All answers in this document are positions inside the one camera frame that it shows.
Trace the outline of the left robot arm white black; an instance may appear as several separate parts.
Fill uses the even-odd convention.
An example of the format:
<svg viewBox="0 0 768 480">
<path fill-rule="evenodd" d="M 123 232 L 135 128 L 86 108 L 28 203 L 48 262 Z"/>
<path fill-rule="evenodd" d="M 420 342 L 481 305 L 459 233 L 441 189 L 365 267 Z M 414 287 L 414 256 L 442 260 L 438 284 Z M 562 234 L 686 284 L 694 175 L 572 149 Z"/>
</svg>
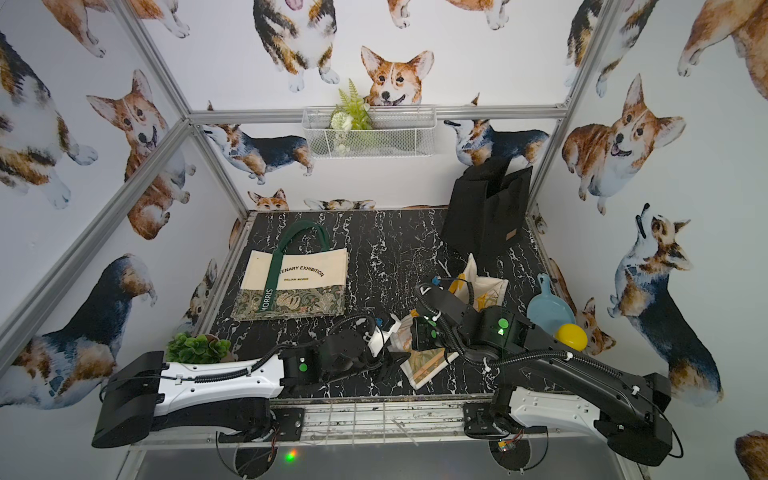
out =
<svg viewBox="0 0 768 480">
<path fill-rule="evenodd" d="M 354 330 L 278 344 L 260 359 L 240 362 L 187 364 L 148 352 L 109 378 L 91 445 L 122 447 L 181 427 L 222 428 L 237 442 L 262 440 L 280 428 L 271 400 L 362 373 L 387 377 L 408 358 L 387 348 L 372 353 Z"/>
</svg>

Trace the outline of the cream tote bag yellow handles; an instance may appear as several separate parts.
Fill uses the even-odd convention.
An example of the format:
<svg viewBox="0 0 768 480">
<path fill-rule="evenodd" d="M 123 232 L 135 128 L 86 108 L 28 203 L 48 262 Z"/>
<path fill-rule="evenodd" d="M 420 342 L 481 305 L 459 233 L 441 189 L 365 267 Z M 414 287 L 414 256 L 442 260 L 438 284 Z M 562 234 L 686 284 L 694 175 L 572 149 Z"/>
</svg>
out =
<svg viewBox="0 0 768 480">
<path fill-rule="evenodd" d="M 458 275 L 457 280 L 453 277 L 443 277 L 438 280 L 439 285 L 446 285 L 449 292 L 455 295 L 461 302 L 471 304 L 472 307 L 481 312 L 482 310 L 494 306 L 501 306 L 509 285 L 508 280 L 496 277 L 480 276 L 475 257 L 469 254 L 464 270 Z M 408 315 L 400 319 L 401 326 L 399 330 L 390 337 L 391 352 L 408 352 L 411 354 L 409 360 L 400 366 L 410 386 L 419 390 L 444 370 L 453 362 L 459 354 L 455 351 L 447 350 L 450 346 L 449 341 L 443 334 L 439 321 L 430 319 L 436 324 L 440 334 L 443 347 L 429 351 L 414 351 L 411 349 L 412 318 L 416 316 L 425 317 L 427 314 L 419 314 L 413 309 Z"/>
</svg>

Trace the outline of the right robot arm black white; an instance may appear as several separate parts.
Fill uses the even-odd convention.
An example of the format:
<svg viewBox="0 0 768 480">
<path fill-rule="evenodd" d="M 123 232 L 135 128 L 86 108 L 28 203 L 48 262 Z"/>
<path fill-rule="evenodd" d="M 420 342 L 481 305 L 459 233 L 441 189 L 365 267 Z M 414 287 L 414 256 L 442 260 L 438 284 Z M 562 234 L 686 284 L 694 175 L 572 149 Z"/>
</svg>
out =
<svg viewBox="0 0 768 480">
<path fill-rule="evenodd" d="M 448 289 L 414 289 L 417 340 L 455 353 L 465 363 L 497 371 L 487 412 L 486 439 L 530 429 L 583 432 L 602 438 L 614 453 L 658 466 L 683 444 L 665 410 L 665 376 L 638 376 L 604 364 L 556 339 L 525 317 L 500 306 L 477 310 Z"/>
</svg>

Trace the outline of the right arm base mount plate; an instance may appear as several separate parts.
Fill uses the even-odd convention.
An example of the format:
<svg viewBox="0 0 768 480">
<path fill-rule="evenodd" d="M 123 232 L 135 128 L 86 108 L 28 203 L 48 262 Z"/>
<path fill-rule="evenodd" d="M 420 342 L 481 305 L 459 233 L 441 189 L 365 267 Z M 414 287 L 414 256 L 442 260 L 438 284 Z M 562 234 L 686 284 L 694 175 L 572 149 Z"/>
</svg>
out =
<svg viewBox="0 0 768 480">
<path fill-rule="evenodd" d="M 464 403 L 462 406 L 463 433 L 475 440 L 522 440 L 548 434 L 545 427 L 523 427 L 508 416 L 495 413 L 491 403 Z"/>
</svg>

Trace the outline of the cream tote bag green handles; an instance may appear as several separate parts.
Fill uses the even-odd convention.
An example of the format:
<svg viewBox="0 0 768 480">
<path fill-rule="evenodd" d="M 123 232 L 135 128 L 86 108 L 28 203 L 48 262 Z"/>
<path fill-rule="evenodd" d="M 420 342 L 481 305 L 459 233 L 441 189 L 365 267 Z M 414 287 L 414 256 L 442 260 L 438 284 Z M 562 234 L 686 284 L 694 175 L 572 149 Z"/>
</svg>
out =
<svg viewBox="0 0 768 480">
<path fill-rule="evenodd" d="M 273 252 L 250 253 L 231 316 L 237 321 L 340 316 L 348 261 L 348 250 L 333 249 L 324 226 L 299 220 Z"/>
</svg>

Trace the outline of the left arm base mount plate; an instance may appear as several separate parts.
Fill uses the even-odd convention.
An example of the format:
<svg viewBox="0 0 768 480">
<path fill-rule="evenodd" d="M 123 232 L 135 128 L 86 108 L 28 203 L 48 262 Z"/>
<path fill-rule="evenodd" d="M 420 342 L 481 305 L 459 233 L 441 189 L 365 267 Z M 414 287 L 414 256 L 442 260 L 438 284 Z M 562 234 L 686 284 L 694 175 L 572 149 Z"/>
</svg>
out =
<svg viewBox="0 0 768 480">
<path fill-rule="evenodd" d="M 304 408 L 278 408 L 270 412 L 267 426 L 258 426 L 232 434 L 218 433 L 220 444 L 295 442 L 301 439 L 306 410 Z"/>
</svg>

